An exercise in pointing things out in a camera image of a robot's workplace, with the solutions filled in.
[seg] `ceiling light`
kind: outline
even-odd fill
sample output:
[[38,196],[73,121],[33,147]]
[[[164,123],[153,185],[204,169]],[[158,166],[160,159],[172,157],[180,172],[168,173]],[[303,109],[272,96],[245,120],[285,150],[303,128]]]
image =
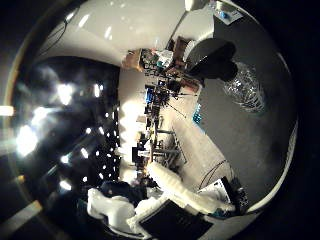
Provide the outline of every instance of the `ceiling light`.
[[110,35],[110,33],[111,33],[111,29],[112,29],[111,26],[107,27],[106,32],[104,33],[104,37],[105,37],[106,39],[108,39],[108,37],[109,37],[109,35]]
[[74,16],[74,12],[69,13],[68,16],[66,17],[66,20],[69,21],[71,18]]
[[72,189],[71,185],[65,180],[60,182],[60,187],[67,191],[70,191]]
[[33,111],[33,118],[31,120],[32,125],[37,125],[41,120],[45,119],[50,110],[44,107],[38,107]]
[[87,22],[88,18],[89,18],[89,14],[84,15],[84,16],[81,18],[78,26],[79,26],[79,27],[83,27],[84,24]]
[[69,157],[68,157],[68,155],[62,156],[62,157],[60,158],[60,161],[61,161],[62,163],[65,163],[65,164],[69,163]]
[[68,84],[59,84],[57,89],[61,103],[63,105],[68,105],[72,99],[72,87]]
[[103,128],[102,127],[99,127],[99,131],[102,135],[104,135],[104,131],[103,131]]
[[0,116],[13,116],[14,108],[12,106],[0,106]]
[[89,154],[85,148],[81,148],[81,153],[84,158],[88,158]]
[[91,128],[87,128],[86,129],[86,134],[90,134],[91,133]]
[[94,96],[95,97],[100,97],[100,89],[99,89],[99,85],[98,84],[94,85]]
[[18,153],[24,157],[35,150],[38,144],[38,138],[31,127],[25,125],[19,130],[16,144]]

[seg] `white wall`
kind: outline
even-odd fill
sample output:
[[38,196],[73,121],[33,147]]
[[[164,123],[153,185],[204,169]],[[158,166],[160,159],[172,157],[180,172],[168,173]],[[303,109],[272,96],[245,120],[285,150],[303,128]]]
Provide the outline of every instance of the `white wall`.
[[127,153],[123,157],[122,167],[120,169],[120,178],[130,182],[136,176],[135,168],[128,167],[132,164],[132,147],[136,146],[136,133],[145,126],[136,122],[139,115],[143,115],[144,85],[156,81],[155,78],[145,77],[143,73],[136,70],[120,70],[119,79],[119,132],[121,148]]
[[181,0],[91,0],[81,5],[58,44],[41,59],[71,55],[120,66],[130,49],[164,48],[183,12]]
[[178,36],[201,40],[212,37],[214,31],[213,10],[206,6],[203,9],[188,12],[180,26],[178,27],[173,39]]

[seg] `metal stand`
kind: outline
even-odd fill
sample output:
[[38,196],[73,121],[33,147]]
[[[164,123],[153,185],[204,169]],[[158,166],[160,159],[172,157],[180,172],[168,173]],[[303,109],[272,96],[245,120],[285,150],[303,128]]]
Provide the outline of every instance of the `metal stand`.
[[185,114],[183,114],[182,112],[180,112],[178,109],[176,109],[174,106],[170,105],[169,103],[166,103],[166,105],[168,105],[169,107],[171,107],[173,110],[175,110],[177,113],[179,113],[180,115],[182,115],[184,118],[187,118],[187,116]]

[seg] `floor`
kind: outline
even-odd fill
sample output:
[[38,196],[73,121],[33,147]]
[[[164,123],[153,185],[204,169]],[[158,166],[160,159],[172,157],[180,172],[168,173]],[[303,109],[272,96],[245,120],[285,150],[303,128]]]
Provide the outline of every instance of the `floor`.
[[[172,107],[161,111],[161,115],[164,117],[162,128],[175,131],[183,151],[180,156],[180,176],[184,184],[193,191],[199,189],[199,185],[208,171],[225,159],[210,137],[192,120],[200,92],[201,89],[196,97],[184,96],[179,100],[173,98],[170,100],[169,104],[179,110],[186,118]],[[192,94],[188,90],[183,90],[182,93]],[[210,175],[205,179],[202,187],[208,184],[207,180]],[[212,175],[209,183],[223,176],[230,179],[233,175],[231,166],[226,162]]]

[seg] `plastic bottle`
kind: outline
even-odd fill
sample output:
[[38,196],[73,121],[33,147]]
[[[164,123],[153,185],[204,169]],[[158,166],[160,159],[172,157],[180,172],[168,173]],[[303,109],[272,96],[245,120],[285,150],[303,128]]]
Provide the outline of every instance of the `plastic bottle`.
[[266,108],[265,93],[255,70],[244,63],[236,62],[236,65],[236,76],[224,82],[225,93],[247,112],[263,113]]

